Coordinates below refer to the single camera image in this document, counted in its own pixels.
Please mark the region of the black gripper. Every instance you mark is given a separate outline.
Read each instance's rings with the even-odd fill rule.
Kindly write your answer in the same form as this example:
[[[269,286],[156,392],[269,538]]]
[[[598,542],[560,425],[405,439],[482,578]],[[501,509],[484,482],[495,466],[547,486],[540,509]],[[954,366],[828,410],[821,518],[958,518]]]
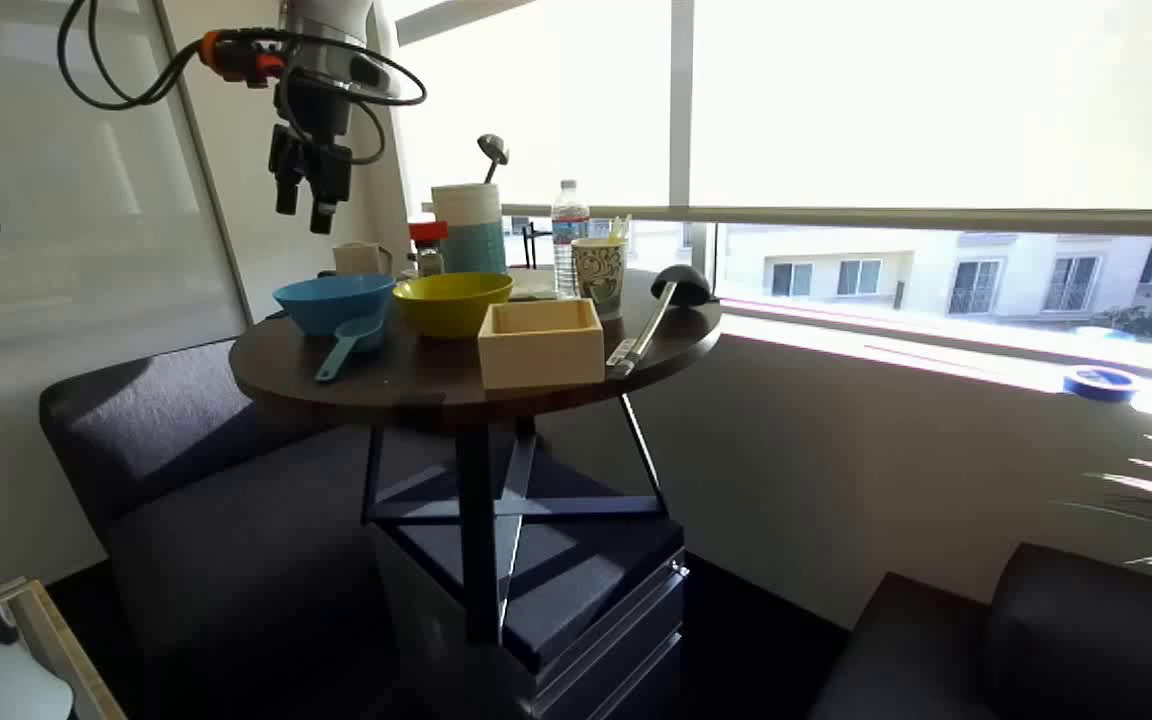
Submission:
[[[281,79],[269,174],[276,181],[276,213],[297,215],[301,177],[311,185],[311,227],[331,232],[331,213],[352,185],[352,153],[340,144],[350,130],[350,99],[326,79],[294,69]]]

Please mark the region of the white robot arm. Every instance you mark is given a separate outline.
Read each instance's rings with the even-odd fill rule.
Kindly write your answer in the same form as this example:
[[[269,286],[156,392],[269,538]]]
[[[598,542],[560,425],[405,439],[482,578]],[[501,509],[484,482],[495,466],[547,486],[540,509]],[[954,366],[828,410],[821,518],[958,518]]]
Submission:
[[[283,0],[276,86],[276,117],[269,169],[276,177],[276,207],[308,203],[308,227],[331,232],[338,207],[352,191],[350,107],[363,98],[363,22],[374,0]]]

